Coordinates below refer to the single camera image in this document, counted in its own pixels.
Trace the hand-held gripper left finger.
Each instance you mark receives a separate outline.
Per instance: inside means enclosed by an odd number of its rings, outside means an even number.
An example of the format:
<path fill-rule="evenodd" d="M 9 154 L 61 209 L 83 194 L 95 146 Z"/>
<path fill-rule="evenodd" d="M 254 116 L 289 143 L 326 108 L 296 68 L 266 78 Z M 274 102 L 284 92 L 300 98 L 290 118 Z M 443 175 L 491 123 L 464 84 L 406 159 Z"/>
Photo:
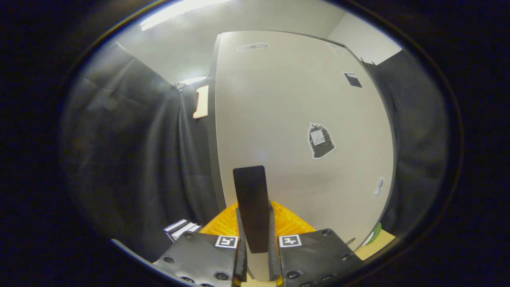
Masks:
<path fill-rule="evenodd" d="M 247 278 L 247 248 L 237 203 L 205 226 L 172 225 L 171 246 L 155 266 L 199 287 L 240 287 Z"/>

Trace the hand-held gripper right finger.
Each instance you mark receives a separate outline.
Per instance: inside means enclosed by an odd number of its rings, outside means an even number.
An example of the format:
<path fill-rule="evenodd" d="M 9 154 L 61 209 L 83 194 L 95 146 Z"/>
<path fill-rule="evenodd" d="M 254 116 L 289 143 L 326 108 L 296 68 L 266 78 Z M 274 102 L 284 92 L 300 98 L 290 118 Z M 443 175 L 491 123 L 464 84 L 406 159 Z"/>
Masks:
<path fill-rule="evenodd" d="M 314 229 L 275 201 L 270 207 L 269 272 L 278 287 L 338 287 L 364 265 L 332 229 Z"/>

